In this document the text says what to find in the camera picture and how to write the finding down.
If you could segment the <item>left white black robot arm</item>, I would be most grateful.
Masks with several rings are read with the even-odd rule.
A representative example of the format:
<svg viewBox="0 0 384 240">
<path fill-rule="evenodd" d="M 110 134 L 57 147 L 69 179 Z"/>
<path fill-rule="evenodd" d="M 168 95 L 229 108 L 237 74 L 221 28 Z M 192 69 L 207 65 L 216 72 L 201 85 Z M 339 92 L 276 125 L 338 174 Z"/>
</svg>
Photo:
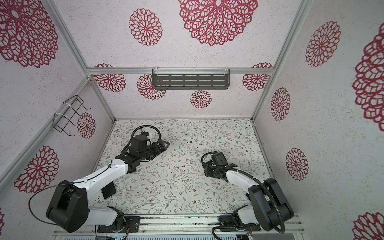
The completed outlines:
<svg viewBox="0 0 384 240">
<path fill-rule="evenodd" d="M 73 183 L 62 181 L 46 211 L 46 217 L 68 233 L 82 226 L 104 226 L 112 232 L 126 227 L 124 213 L 115 207 L 90 207 L 89 199 L 101 191 L 105 199 L 116 194 L 114 180 L 134 173 L 142 162 L 152 161 L 170 146 L 162 139 L 151 143 L 149 134 L 132 137 L 126 151 L 121 152 L 103 169 L 100 169 Z"/>
</svg>

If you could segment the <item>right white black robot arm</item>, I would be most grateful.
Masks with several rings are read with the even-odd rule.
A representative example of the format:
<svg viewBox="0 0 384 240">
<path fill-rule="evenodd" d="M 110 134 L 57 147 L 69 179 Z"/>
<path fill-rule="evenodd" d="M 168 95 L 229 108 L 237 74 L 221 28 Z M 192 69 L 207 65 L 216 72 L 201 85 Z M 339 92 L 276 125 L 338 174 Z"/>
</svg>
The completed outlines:
<svg viewBox="0 0 384 240">
<path fill-rule="evenodd" d="M 250 201 L 229 217 L 220 217 L 220 230 L 286 232 L 285 222 L 294 217 L 294 211 L 275 179 L 257 179 L 237 165 L 229 164 L 222 152 L 205 153 L 201 163 L 206 177 L 237 186 Z"/>
</svg>

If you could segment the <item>black phone near left base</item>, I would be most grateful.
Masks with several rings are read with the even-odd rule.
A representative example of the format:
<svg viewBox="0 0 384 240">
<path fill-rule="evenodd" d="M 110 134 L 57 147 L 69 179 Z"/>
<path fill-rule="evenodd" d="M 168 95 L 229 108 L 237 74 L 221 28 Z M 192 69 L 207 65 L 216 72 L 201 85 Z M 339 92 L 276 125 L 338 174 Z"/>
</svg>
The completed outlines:
<svg viewBox="0 0 384 240">
<path fill-rule="evenodd" d="M 104 186 L 101 189 L 101 191 L 102 191 L 103 198 L 105 200 L 110 198 L 110 197 L 112 197 L 113 195 L 115 195 L 117 193 L 117 189 L 116 189 L 116 186 L 115 186 L 114 182 L 110 182 L 109 184 Z"/>
</svg>

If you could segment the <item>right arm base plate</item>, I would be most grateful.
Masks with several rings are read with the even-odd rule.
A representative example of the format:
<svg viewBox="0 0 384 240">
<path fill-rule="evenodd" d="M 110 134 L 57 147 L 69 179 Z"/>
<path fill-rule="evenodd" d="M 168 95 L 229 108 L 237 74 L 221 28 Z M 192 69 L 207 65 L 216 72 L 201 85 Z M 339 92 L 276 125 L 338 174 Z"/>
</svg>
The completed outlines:
<svg viewBox="0 0 384 240">
<path fill-rule="evenodd" d="M 222 232 L 258 232 L 261 230 L 259 224 L 244 224 L 234 215 L 219 216 L 218 220 Z"/>
</svg>

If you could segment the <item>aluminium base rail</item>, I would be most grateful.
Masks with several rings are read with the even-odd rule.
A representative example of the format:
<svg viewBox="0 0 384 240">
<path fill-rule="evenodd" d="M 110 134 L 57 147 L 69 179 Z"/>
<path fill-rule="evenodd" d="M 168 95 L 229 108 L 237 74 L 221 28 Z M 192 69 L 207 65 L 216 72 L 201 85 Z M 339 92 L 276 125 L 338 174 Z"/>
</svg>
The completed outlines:
<svg viewBox="0 0 384 240">
<path fill-rule="evenodd" d="M 173 234 L 204 234 L 210 235 L 212 228 L 220 226 L 219 216 L 232 214 L 180 214 L 180 215 L 125 215 L 125 217 L 141 217 L 139 230 L 133 235 L 173 235 Z M 302 221 L 298 215 L 285 222 L 286 234 L 305 234 Z M 91 236 L 95 237 L 94 226 L 83 226 L 73 233 L 67 233 L 56 227 L 52 237 L 59 236 Z"/>
</svg>

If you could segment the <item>dark grey wall shelf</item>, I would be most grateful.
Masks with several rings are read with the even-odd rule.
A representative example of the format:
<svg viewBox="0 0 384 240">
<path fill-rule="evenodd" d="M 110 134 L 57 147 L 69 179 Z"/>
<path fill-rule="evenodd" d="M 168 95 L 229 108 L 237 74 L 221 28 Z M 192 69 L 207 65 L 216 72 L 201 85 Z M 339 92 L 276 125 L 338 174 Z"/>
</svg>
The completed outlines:
<svg viewBox="0 0 384 240">
<path fill-rule="evenodd" d="M 152 69 L 152 84 L 156 90 L 227 90 L 230 70 L 160 70 Z"/>
</svg>

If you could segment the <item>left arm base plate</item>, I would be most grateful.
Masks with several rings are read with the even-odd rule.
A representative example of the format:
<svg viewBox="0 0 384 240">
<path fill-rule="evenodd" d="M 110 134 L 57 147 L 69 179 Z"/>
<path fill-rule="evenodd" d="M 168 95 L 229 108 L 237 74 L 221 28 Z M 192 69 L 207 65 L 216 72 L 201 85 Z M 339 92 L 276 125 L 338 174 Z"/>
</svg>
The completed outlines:
<svg viewBox="0 0 384 240">
<path fill-rule="evenodd" d="M 137 233 L 140 221 L 141 217 L 118 217 L 110 226 L 98 226 L 97 233 Z"/>
</svg>

